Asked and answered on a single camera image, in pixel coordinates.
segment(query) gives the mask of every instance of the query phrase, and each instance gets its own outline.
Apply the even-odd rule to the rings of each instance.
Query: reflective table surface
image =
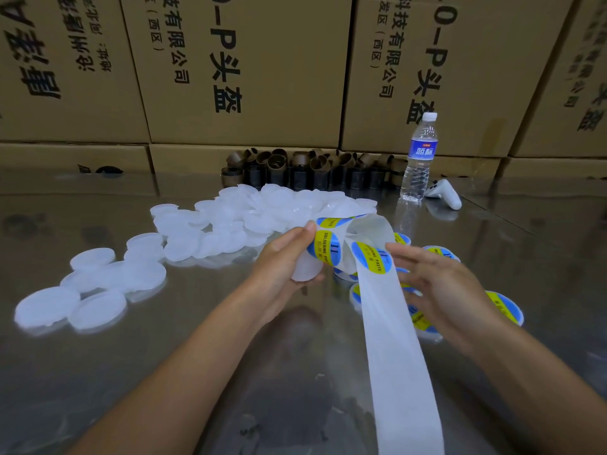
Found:
[[[191,209],[220,188],[215,176],[124,177],[47,175],[0,191],[0,454],[64,452],[243,281],[260,251],[168,266],[159,293],[129,304],[100,332],[23,332],[13,321],[16,304],[57,285],[72,256],[107,246],[120,258],[128,238],[154,231],[151,206]],[[413,244],[458,255],[486,289],[520,306],[524,329],[607,397],[607,183],[452,184],[463,196],[460,211],[439,199],[400,203],[397,191],[348,194],[377,199],[378,214]],[[377,452],[364,329],[348,290],[329,277],[298,292],[260,332],[197,453]],[[474,364],[446,342],[422,342],[422,349],[447,454],[535,453]],[[406,383],[402,391],[414,392]]]

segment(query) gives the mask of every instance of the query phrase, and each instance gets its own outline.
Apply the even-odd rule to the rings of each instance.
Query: person's right arm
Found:
[[[502,315],[463,264],[419,247],[387,244],[407,301],[482,368],[552,454],[607,452],[607,403],[548,348]]]

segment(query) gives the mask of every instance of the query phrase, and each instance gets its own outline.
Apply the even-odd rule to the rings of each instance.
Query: blue bottle label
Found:
[[[434,152],[436,152],[436,146],[438,141],[411,141],[411,147],[409,148],[409,158],[414,160],[429,161],[434,159]]]

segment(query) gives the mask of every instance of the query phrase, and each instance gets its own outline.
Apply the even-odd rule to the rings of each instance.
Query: white game controller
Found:
[[[461,209],[461,199],[447,179],[434,183],[426,190],[424,196],[427,198],[441,198],[451,209]]]

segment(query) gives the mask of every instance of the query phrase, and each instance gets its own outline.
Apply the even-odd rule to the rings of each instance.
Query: water bottle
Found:
[[[437,113],[426,112],[421,124],[411,137],[411,147],[407,156],[407,168],[402,178],[401,198],[407,201],[421,201],[426,192],[430,163],[434,159],[438,136],[434,123]]]

